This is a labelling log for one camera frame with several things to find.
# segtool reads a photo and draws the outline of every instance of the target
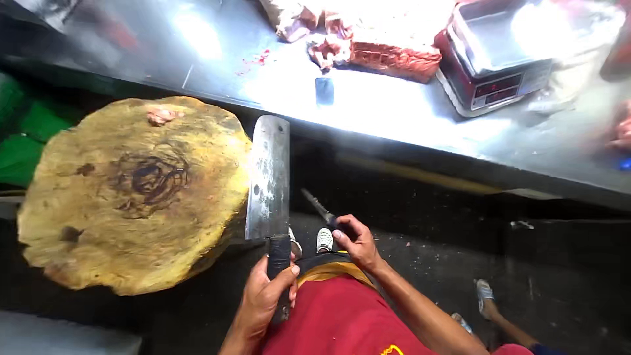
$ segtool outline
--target red shirt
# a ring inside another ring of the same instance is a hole
[[[520,346],[500,350],[497,355],[532,355]],[[289,320],[269,330],[262,353],[434,354],[375,290],[348,275],[305,282]]]

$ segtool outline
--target shoe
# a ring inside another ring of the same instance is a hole
[[[322,228],[317,233],[317,243],[315,244],[315,252],[320,252],[320,249],[326,249],[326,251],[331,251],[333,249],[333,235],[331,231]]]
[[[293,235],[291,227],[289,227],[289,240],[292,243],[292,253],[296,256],[296,260],[299,260],[302,257],[302,246]]]
[[[460,323],[460,325],[463,326],[463,328],[469,333],[469,334],[473,334],[473,330],[471,329],[471,327],[469,326],[469,324],[464,320],[463,316],[460,315],[460,313],[452,313],[451,314],[451,319],[455,320],[456,322]]]
[[[491,289],[491,286],[489,286],[486,280],[482,279],[476,280],[475,288],[476,293],[478,294],[478,310],[484,318],[489,319],[488,312],[486,312],[484,309],[484,300],[495,299],[495,297],[493,296],[493,289]]]

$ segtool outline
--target right hand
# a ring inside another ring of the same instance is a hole
[[[333,231],[333,238],[339,247],[348,252],[357,266],[368,272],[373,272],[383,262],[383,259],[377,251],[370,229],[353,215],[340,216],[336,222],[346,233],[352,233],[353,237],[357,237],[357,240],[353,242],[346,233],[336,229]]]

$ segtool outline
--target yellow trim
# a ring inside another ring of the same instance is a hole
[[[311,268],[311,270],[307,271],[298,279],[298,287],[302,286],[302,284],[307,281],[325,281],[344,274],[351,275],[362,284],[370,286],[375,290],[377,289],[366,274],[364,274],[357,265],[351,262],[332,262]]]
[[[390,347],[384,350],[384,352],[382,352],[381,355],[392,354],[393,350],[396,350],[396,352],[398,352],[399,355],[403,355],[403,351],[401,351],[399,347],[394,344],[390,345]]]
[[[362,167],[364,169],[385,172],[387,174],[392,174],[405,179],[421,181],[428,184],[441,185],[446,188],[467,191],[479,195],[491,195],[494,193],[502,192],[502,189],[498,189],[494,186],[474,183],[472,181],[438,174],[436,172],[429,172],[417,169],[415,167],[386,162],[385,160],[364,159],[347,153],[338,153],[335,158],[339,162]]]

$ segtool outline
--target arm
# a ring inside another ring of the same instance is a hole
[[[355,242],[342,231],[333,238],[364,271],[373,275],[396,303],[412,332],[429,349],[441,354],[486,354],[487,350],[434,302],[418,292],[379,256],[370,229],[352,215],[338,217],[338,224],[357,236]]]
[[[294,306],[297,291],[295,281],[300,267],[293,265],[292,261],[292,265],[272,281],[266,273],[267,268],[268,256],[265,255],[250,272],[237,315],[223,340],[219,355],[254,354],[267,332],[280,294],[290,286],[289,299]]]

